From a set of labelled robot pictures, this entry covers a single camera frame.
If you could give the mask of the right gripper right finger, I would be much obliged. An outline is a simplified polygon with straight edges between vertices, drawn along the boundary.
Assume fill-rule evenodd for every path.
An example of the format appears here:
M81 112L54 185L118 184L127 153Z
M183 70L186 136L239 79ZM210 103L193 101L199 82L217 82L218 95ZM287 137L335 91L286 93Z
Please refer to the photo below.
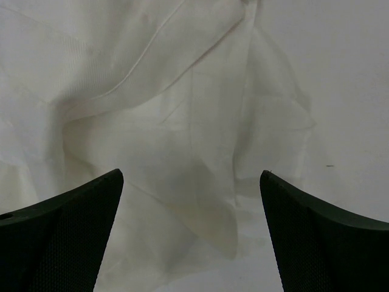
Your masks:
M388 223L265 170L260 191L284 291L388 291Z

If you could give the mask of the white pleated skirt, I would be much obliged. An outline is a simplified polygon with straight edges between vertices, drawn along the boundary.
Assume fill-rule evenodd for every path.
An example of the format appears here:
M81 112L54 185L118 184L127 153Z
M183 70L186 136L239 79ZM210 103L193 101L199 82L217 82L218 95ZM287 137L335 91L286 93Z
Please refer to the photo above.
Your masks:
M2 1L1 211L113 169L96 291L280 291L264 170L388 220L388 2Z

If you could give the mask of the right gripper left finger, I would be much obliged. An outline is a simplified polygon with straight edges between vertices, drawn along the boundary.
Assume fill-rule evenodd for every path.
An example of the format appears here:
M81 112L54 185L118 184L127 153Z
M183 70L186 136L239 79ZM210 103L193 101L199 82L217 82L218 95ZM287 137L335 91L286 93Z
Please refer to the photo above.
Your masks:
M1 291L93 291L123 190L112 170L1 215Z

